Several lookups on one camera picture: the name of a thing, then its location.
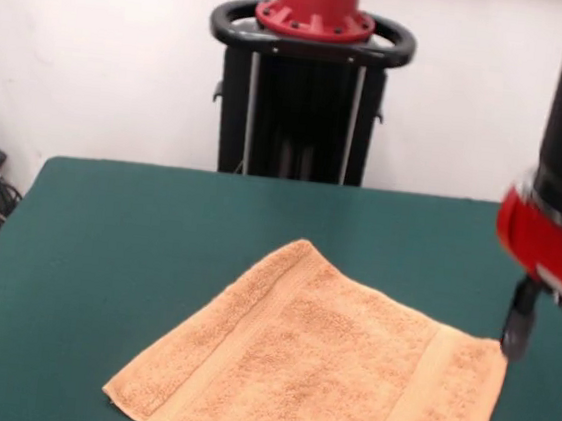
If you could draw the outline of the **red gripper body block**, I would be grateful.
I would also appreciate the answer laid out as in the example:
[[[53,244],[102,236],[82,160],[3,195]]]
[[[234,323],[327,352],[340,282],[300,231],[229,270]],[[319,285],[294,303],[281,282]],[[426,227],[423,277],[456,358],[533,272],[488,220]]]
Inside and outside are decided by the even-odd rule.
[[[562,307],[562,225],[538,199],[534,181],[530,170],[511,184],[496,217],[500,243],[525,271],[511,304],[524,317],[534,312],[542,291]]]

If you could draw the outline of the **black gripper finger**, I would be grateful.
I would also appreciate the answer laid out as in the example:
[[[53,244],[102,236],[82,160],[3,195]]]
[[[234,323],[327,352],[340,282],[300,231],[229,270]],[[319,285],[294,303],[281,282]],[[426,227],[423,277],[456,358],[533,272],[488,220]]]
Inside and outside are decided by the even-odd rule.
[[[499,341],[501,352],[508,360],[518,361],[526,352],[535,324],[540,286],[531,276],[523,277],[516,285]]]

